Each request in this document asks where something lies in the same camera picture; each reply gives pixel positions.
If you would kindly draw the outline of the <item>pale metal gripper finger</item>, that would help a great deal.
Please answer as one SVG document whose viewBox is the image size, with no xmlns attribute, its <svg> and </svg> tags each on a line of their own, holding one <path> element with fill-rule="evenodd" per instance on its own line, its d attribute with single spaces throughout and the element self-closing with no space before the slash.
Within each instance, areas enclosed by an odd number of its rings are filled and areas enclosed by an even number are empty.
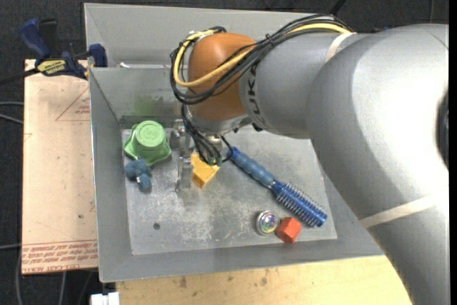
<svg viewBox="0 0 457 305">
<path fill-rule="evenodd" d="M 182 189 L 190 189 L 192 183 L 193 165 L 191 158 L 183 158 L 182 165 Z"/>
<path fill-rule="evenodd" d="M 182 186 L 182 170 L 183 170 L 183 157 L 180 156 L 177 163 L 177 180 L 175 185 L 175 192 L 179 193 Z"/>
</svg>

